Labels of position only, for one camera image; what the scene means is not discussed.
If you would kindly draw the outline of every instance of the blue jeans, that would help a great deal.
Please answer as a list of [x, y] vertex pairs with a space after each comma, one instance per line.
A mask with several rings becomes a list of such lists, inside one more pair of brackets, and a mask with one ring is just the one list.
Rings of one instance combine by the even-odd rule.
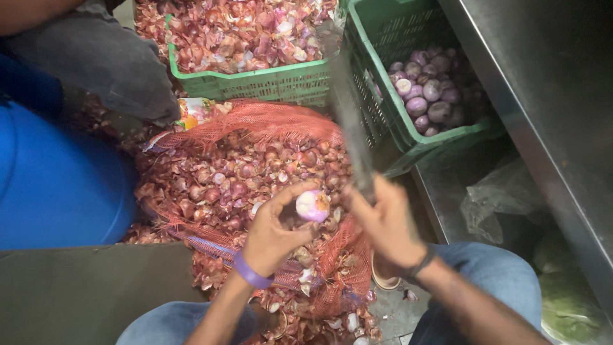
[[[507, 250], [475, 242], [433, 246], [449, 266], [540, 330], [541, 289], [536, 274], [526, 261]], [[117, 345], [179, 345], [202, 320], [208, 307], [209, 303], [166, 303], [136, 319], [121, 334]], [[256, 315], [246, 307], [230, 344], [238, 345], [256, 331]], [[462, 343], [465, 339], [444, 308], [431, 302], [409, 345]]]

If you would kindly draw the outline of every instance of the plastic crate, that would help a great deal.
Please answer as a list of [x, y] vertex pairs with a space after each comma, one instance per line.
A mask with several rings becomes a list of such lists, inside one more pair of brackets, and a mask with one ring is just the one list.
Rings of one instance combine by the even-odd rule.
[[437, 0], [353, 0], [348, 4], [341, 49], [349, 52], [375, 168], [390, 177], [408, 172], [426, 155], [436, 155], [452, 145], [455, 149], [458, 145], [468, 147], [504, 133], [495, 117], [429, 138], [417, 132], [387, 76], [387, 67], [394, 61], [408, 60], [413, 50], [430, 44], [460, 47]]
[[330, 78], [327, 59], [236, 74], [212, 71], [184, 74], [178, 70], [175, 62], [175, 45], [169, 43], [168, 51], [170, 71], [190, 97], [218, 101], [256, 98], [319, 107], [326, 104]]

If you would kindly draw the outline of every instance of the leg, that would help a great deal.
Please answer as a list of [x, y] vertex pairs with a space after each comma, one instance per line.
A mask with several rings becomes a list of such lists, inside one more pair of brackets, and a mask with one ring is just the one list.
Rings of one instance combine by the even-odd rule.
[[[210, 303], [170, 302], [144, 314], [126, 328], [117, 345], [178, 345], [192, 333]], [[251, 306], [238, 321], [230, 345], [238, 345], [258, 331], [258, 316]]]
[[[476, 242], [431, 245], [449, 266], [541, 329], [541, 289], [532, 267], [517, 255]], [[468, 344], [435, 301], [422, 316], [410, 345]]]
[[100, 96], [118, 112], [169, 121], [178, 118], [158, 48], [109, 15], [103, 0], [5, 40], [18, 59]]

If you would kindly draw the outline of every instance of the blue barrel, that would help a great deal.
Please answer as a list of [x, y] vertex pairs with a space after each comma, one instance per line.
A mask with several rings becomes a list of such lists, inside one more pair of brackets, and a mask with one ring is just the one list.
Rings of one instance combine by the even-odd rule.
[[118, 242], [137, 174], [110, 147], [0, 100], [0, 249]]

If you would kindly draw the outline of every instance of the left hand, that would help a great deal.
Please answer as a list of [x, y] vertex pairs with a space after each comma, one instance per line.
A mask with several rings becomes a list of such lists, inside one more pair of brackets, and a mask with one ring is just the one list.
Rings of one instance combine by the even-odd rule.
[[274, 198], [257, 209], [245, 247], [243, 257], [251, 269], [262, 277], [268, 277], [278, 270], [296, 248], [317, 237], [318, 228], [313, 222], [306, 223], [298, 230], [281, 223], [279, 215], [283, 207], [307, 190], [318, 189], [316, 182], [302, 182], [284, 188]]

